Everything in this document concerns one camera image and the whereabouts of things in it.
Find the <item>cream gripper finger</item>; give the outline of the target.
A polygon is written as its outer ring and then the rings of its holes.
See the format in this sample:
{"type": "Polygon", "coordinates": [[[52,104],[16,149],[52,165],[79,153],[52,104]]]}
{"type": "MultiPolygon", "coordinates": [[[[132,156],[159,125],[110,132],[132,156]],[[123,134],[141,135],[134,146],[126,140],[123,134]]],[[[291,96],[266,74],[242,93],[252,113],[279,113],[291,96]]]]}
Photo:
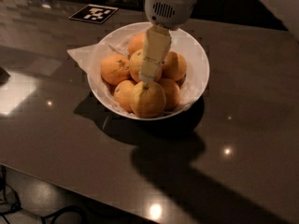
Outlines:
{"type": "Polygon", "coordinates": [[[145,33],[143,57],[139,78],[151,83],[162,66],[165,56],[171,47],[169,30],[160,25],[152,25],[145,33]]]}

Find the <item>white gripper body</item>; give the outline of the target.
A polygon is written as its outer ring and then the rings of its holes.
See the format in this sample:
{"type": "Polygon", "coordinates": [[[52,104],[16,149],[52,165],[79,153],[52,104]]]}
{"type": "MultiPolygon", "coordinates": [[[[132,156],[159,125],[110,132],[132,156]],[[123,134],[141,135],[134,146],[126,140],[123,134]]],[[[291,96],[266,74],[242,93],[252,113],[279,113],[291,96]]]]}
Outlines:
{"type": "Polygon", "coordinates": [[[197,0],[145,0],[145,13],[155,25],[176,31],[192,15],[197,0]]]}

